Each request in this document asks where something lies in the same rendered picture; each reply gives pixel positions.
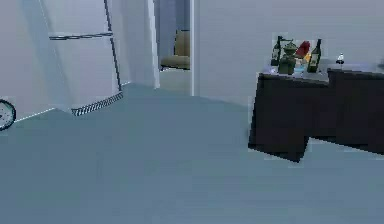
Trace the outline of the dark brown cabinet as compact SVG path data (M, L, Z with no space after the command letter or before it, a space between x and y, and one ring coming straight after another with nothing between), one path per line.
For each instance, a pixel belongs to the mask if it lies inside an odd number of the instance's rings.
M248 147L298 162L311 138L384 155L384 74L260 74Z

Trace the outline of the white fridge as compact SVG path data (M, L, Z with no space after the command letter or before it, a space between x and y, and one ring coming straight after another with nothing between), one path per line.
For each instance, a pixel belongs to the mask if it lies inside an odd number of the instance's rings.
M123 98L110 1L19 0L54 108L81 116ZM113 36L49 39L105 32Z

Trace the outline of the dark green wine bottle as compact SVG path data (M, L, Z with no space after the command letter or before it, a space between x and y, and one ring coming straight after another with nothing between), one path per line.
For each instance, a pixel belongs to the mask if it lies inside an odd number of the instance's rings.
M279 65L279 60L280 60L280 55L281 55L281 41L282 41L282 39L283 39L283 37L279 36L277 38L276 44L273 47L272 55L271 55L271 62L270 62L271 66L278 66Z
M321 58L321 39L317 40L316 47L312 50L307 66L308 73L316 73Z

